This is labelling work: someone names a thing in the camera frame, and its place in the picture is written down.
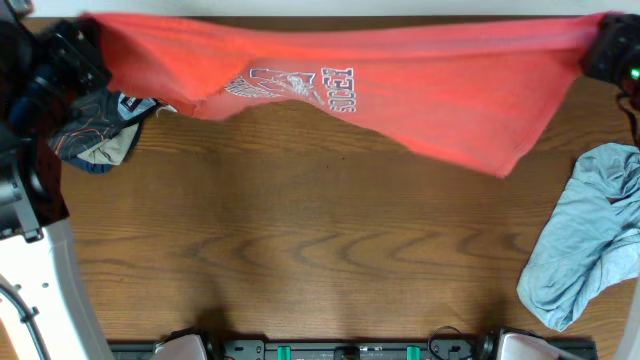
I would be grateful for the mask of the khaki folded garment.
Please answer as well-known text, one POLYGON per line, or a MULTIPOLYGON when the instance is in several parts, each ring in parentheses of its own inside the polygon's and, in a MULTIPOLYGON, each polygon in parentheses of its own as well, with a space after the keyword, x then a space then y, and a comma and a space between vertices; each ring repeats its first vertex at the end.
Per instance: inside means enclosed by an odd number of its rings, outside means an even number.
POLYGON ((139 123, 123 128, 114 137, 79 153, 77 157, 94 165, 120 165, 135 147, 140 130, 139 123))

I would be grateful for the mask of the black patterned folded shirt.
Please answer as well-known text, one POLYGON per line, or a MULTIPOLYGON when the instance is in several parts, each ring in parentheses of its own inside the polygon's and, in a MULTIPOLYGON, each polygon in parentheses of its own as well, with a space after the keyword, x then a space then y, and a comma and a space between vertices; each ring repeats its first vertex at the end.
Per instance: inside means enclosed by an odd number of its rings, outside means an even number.
POLYGON ((69 121, 49 140, 62 160, 70 159, 95 144, 112 138, 123 128, 143 122, 159 103, 106 89, 78 99, 70 108, 69 121))

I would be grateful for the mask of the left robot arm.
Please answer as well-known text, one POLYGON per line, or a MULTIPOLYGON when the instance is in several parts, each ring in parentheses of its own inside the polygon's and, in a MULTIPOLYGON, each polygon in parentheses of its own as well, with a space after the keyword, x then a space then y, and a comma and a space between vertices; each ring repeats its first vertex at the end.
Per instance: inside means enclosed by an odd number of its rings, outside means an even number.
POLYGON ((83 284, 49 138, 111 74, 81 21, 35 35, 1 4, 1 323, 21 359, 113 356, 83 284))

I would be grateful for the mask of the red t-shirt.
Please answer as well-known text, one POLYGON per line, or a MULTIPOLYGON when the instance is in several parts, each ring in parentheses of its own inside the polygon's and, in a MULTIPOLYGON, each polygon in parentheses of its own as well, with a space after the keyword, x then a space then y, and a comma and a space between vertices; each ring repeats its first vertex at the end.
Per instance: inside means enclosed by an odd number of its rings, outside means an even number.
POLYGON ((417 154, 504 177, 579 77, 601 16, 340 32, 95 20, 113 90, 212 121, 299 100, 417 154))

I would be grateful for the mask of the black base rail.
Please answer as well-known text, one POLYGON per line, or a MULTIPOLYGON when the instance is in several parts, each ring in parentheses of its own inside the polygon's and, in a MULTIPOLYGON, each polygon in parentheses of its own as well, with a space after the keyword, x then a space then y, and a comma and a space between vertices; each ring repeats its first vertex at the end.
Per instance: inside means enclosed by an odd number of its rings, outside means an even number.
POLYGON ((491 360, 599 358, 594 341, 551 339, 514 328, 486 335, 465 335, 444 326, 425 340, 391 342, 268 341, 266 339, 215 340, 209 334, 185 329, 155 343, 115 342, 109 345, 116 359, 218 360, 491 360))

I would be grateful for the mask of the light blue t-shirt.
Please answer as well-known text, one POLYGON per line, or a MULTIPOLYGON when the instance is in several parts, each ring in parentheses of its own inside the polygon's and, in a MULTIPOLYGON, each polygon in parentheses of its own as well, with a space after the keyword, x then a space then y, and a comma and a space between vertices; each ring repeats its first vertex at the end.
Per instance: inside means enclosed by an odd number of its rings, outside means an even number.
POLYGON ((522 304, 562 332, 606 288, 639 276, 639 149, 608 143, 573 172, 523 268, 522 304))

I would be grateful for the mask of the navy folded garment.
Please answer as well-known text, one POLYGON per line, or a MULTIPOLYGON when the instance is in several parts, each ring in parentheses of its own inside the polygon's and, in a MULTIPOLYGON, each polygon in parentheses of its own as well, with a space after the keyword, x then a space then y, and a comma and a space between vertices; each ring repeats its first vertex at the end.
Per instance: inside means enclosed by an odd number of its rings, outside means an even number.
MULTIPOLYGON (((141 132, 142 132, 142 126, 140 125, 140 132, 139 132, 139 138, 137 139, 136 143, 135 143, 135 147, 137 146, 139 140, 140 140, 140 136, 141 136, 141 132)), ((125 160, 123 162, 125 162, 133 153, 133 150, 135 149, 135 147, 128 153, 128 156, 125 158, 125 160)), ((70 164, 80 170, 83 170, 89 174, 92 175, 101 175, 101 174, 106 174, 109 171, 111 171, 114 167, 119 166, 119 165, 94 165, 94 164, 90 164, 84 160, 81 160, 77 157, 77 155, 71 157, 70 159, 66 159, 65 162, 67 164, 70 164)))

